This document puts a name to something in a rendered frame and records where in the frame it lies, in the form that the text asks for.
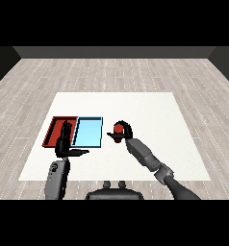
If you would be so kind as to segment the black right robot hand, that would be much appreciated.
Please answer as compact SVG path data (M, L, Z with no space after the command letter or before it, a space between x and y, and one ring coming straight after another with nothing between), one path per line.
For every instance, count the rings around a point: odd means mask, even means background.
M117 121L114 124L115 125L120 124L123 126L123 133L122 134L116 134L115 131L113 131L112 133L108 133L108 136L110 136L115 143L120 143L122 139L131 139L133 137L133 131L132 131L132 127L130 124L128 124L127 122L120 120Z

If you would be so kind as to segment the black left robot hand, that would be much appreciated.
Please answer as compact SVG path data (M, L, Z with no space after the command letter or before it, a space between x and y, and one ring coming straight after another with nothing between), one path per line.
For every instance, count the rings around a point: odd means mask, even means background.
M65 121L61 127L61 135L57 139L55 154L58 158L81 157L89 150L71 149L70 136L72 125Z

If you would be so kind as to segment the red shallow open box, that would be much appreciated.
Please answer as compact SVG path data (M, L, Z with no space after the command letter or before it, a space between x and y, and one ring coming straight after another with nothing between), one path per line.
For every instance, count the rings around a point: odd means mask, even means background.
M57 139L61 135L61 129L65 121L72 125L70 139L73 139L73 134L77 124L77 120L77 116L54 116L51 120L51 123L48 127L47 133L41 146L44 148L56 147Z

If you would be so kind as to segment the dark grey robot body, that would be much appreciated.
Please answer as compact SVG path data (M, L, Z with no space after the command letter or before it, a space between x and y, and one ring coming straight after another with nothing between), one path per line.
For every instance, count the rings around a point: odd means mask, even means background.
M86 200L143 200L140 192L128 189L124 181L118 182L118 188L111 188L111 182L105 181L101 189L89 192Z

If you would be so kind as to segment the light blue shallow open box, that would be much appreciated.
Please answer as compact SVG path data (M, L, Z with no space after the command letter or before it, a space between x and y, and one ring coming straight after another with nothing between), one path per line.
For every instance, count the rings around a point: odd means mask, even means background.
M80 116L78 118L71 146L74 148L100 148L103 118L101 116Z

